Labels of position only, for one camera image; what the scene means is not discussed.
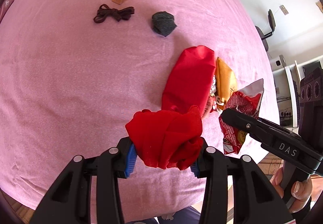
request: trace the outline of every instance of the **finger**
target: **finger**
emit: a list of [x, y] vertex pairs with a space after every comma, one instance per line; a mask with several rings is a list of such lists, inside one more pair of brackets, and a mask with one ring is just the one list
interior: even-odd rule
[[289, 211], [295, 213], [305, 207], [306, 203], [311, 197], [313, 185], [312, 180], [309, 178], [303, 182], [295, 182], [292, 186], [292, 196], [296, 198]]
[[276, 172], [276, 185], [279, 185], [283, 180], [283, 168], [279, 168]]
[[272, 176], [270, 182], [273, 185], [279, 185], [283, 179], [283, 168], [279, 168], [277, 172]]
[[312, 180], [311, 178], [303, 181], [303, 182], [295, 182], [292, 186], [292, 195], [296, 199], [300, 201], [307, 201], [308, 198], [311, 196], [313, 190]]
[[283, 179], [283, 169], [280, 168], [278, 171], [275, 173], [275, 175], [272, 176], [270, 182], [279, 194], [279, 196], [282, 198], [284, 196], [284, 190], [280, 187], [280, 183]]
[[308, 200], [309, 200], [309, 198], [306, 201], [300, 201], [300, 200], [296, 199], [295, 202], [293, 203], [293, 205], [289, 208], [289, 212], [296, 213], [296, 212], [300, 211], [302, 208], [305, 207]]

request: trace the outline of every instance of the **red bag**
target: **red bag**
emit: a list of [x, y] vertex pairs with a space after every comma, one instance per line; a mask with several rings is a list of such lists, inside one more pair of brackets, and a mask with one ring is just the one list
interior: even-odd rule
[[196, 105], [202, 116], [214, 72], [213, 50], [203, 45], [185, 49], [168, 77], [161, 109], [185, 114], [192, 105]]
[[[231, 108], [255, 119], [259, 118], [259, 109], [264, 94], [264, 80], [259, 79], [252, 84], [232, 94], [225, 109]], [[219, 117], [220, 127], [223, 133], [224, 154], [238, 154], [245, 142], [247, 133], [224, 123]]]

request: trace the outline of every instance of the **pink blanket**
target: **pink blanket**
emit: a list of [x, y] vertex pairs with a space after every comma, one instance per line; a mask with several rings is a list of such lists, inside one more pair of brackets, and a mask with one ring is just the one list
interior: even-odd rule
[[[135, 14], [95, 24], [103, 3]], [[178, 25], [166, 38], [151, 30], [158, 11]], [[126, 136], [136, 111], [160, 109], [180, 53], [197, 45], [234, 70], [239, 88], [264, 78], [260, 116], [279, 122], [269, 61], [239, 0], [15, 0], [0, 24], [0, 187], [36, 208], [73, 156], [98, 156]], [[202, 136], [223, 150], [218, 114], [203, 121]], [[266, 151], [247, 137], [242, 154], [259, 162]], [[192, 205], [204, 186], [189, 169], [148, 168], [139, 159], [119, 181], [125, 220]]]

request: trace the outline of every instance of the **white wall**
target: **white wall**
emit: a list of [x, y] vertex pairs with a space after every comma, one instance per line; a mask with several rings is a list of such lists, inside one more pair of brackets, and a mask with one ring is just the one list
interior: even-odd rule
[[[267, 12], [275, 15], [276, 31], [267, 39], [269, 54], [283, 54], [287, 64], [299, 63], [323, 54], [323, 14], [318, 0], [241, 0], [253, 22], [264, 33], [270, 32]], [[279, 9], [284, 5], [289, 14]]]

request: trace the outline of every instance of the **chair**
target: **chair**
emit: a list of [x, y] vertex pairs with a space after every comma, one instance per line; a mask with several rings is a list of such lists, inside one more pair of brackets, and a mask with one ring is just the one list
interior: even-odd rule
[[264, 44], [264, 48], [265, 48], [266, 52], [268, 51], [268, 43], [267, 43], [266, 39], [273, 35], [275, 28], [276, 28], [275, 18], [274, 18], [273, 12], [271, 10], [268, 11], [268, 21], [269, 21], [269, 26], [271, 28], [271, 32], [268, 34], [264, 35], [264, 33], [260, 30], [260, 28], [258, 26], [256, 26], [257, 32]]

